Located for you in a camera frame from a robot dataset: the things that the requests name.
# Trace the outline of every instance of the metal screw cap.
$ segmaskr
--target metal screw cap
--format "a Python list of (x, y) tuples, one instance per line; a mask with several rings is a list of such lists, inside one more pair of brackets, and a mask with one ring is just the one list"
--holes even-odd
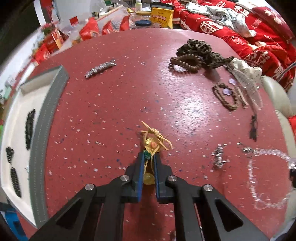
[(122, 176), (120, 177), (120, 180), (126, 182), (126, 181), (129, 180), (129, 176), (128, 176), (128, 175), (122, 175)]
[(174, 175), (171, 175), (171, 176), (168, 176), (168, 180), (169, 180), (170, 182), (175, 182), (175, 181), (177, 180), (177, 177), (174, 176)]
[(210, 192), (213, 190), (213, 187), (210, 184), (206, 184), (206, 185), (204, 185), (204, 190), (207, 192)]
[(91, 191), (91, 190), (93, 190), (94, 189), (94, 185), (93, 184), (86, 184), (85, 185), (85, 189), (87, 190), (87, 191)]

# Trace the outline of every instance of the brown bead bracelet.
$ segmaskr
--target brown bead bracelet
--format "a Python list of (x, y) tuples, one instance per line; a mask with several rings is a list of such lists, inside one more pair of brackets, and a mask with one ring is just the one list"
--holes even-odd
[[(233, 100), (234, 100), (234, 104), (230, 104), (230, 103), (228, 103), (228, 102), (224, 99), (224, 97), (222, 96), (222, 94), (221, 94), (220, 91), (219, 91), (219, 88), (223, 88), (223, 89), (227, 88), (227, 89), (231, 90), (231, 92), (232, 92), (232, 93), (231, 93), (231, 96), (232, 96), (232, 98), (233, 98)], [(224, 84), (224, 83), (220, 83), (220, 84), (214, 85), (212, 89), (213, 89), (213, 93), (214, 93), (214, 95), (218, 98), (218, 100), (220, 100), (221, 104), (222, 104), (225, 108), (227, 108), (227, 109), (230, 110), (230, 111), (232, 111), (232, 110), (236, 110), (236, 109), (238, 108), (238, 102), (239, 102), (239, 100), (238, 100), (238, 97), (237, 97), (236, 93), (233, 91), (232, 88), (228, 87), (228, 86), (227, 86), (226, 84)]]
[[(195, 62), (195, 65), (190, 65), (188, 61)], [(170, 67), (174, 68), (174, 65), (178, 65), (189, 72), (197, 73), (202, 67), (202, 62), (196, 55), (185, 54), (179, 57), (172, 57), (170, 59)]]

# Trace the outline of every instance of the black hair clip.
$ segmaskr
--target black hair clip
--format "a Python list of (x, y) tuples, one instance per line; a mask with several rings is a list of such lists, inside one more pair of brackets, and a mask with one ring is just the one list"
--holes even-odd
[(12, 161), (12, 157), (13, 157), (13, 154), (14, 154), (14, 150), (11, 148), (11, 147), (6, 147), (6, 154), (7, 154), (7, 160), (8, 160), (8, 163), (11, 163)]
[(11, 176), (13, 189), (15, 190), (15, 194), (19, 198), (22, 198), (22, 194), (20, 191), (20, 185), (19, 185), (19, 181), (18, 181), (18, 177), (17, 177), (17, 171), (13, 167), (10, 169), (10, 176)]
[(25, 127), (25, 135), (26, 135), (26, 148), (30, 149), (31, 140), (33, 135), (33, 123), (34, 123), (35, 109), (28, 113), (26, 127)]

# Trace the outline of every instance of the purple bead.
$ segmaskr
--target purple bead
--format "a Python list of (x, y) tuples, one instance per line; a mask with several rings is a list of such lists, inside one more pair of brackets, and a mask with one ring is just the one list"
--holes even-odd
[(228, 82), (229, 82), (229, 84), (235, 85), (235, 80), (234, 80), (234, 79), (232, 79), (232, 78), (231, 78), (231, 79), (229, 79), (229, 80), (228, 80)]
[(230, 96), (232, 94), (232, 91), (230, 89), (225, 88), (223, 89), (223, 94)]

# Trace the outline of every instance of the beige sofa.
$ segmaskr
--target beige sofa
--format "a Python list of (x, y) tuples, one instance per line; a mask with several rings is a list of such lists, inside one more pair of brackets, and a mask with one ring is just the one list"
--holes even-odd
[[(288, 155), (290, 157), (296, 158), (296, 145), (295, 138), (288, 121), (288, 117), (296, 115), (296, 83), (289, 90), (288, 93), (282, 88), (282, 86), (274, 79), (268, 76), (262, 76), (261, 82), (263, 88), (269, 95), (276, 115), (282, 127), (284, 138), (286, 141), (286, 146), (288, 150)], [(285, 215), (285, 221), (280, 228), (277, 235), (275, 235), (271, 241), (274, 241), (282, 233), (287, 232), (289, 227), (293, 224), (296, 218), (296, 188), (291, 192), (291, 196), (288, 200), (287, 210)]]
[(287, 94), (283, 87), (273, 78), (264, 75), (261, 77), (261, 82), (274, 105), (283, 130), (288, 155), (296, 158), (295, 138), (288, 121), (288, 117), (296, 115), (296, 85)]

